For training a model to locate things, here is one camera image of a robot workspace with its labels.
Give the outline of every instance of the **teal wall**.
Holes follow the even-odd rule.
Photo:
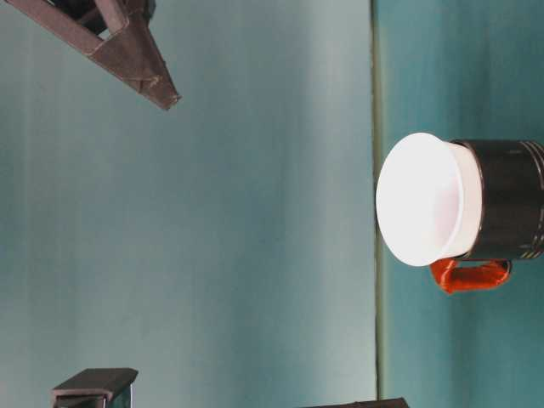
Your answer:
[[[544,3],[378,1],[375,12],[382,155],[415,131],[544,142]],[[516,263],[499,290],[452,297],[387,249],[382,271],[384,396],[417,408],[538,406],[544,259]]]
[[[0,5],[0,405],[373,397],[368,2],[158,3],[169,113]]]

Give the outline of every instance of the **orange handle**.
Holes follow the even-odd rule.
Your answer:
[[[454,258],[446,258],[431,264],[434,280],[446,293],[493,289],[510,278],[512,263],[507,260],[493,260],[478,266],[458,268],[460,262]]]

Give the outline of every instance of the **white lid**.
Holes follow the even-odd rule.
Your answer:
[[[403,138],[383,163],[377,219],[391,252],[405,264],[429,265],[468,252],[482,212],[472,152],[432,134]]]

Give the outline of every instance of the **mug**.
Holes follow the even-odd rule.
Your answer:
[[[430,265],[446,292],[497,287],[512,260],[544,251],[544,148],[414,133],[383,163],[376,206],[392,253]],[[480,264],[459,266],[467,261]]]

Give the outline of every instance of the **black object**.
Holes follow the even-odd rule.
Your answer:
[[[454,140],[476,158],[482,218],[462,260],[532,259],[544,251],[544,148],[533,141]]]
[[[53,388],[52,407],[130,408],[137,375],[131,368],[88,368]]]
[[[410,408],[404,398],[381,401],[354,402],[346,405],[316,406],[314,408]]]
[[[5,1],[162,109],[181,98],[149,29],[155,0]]]

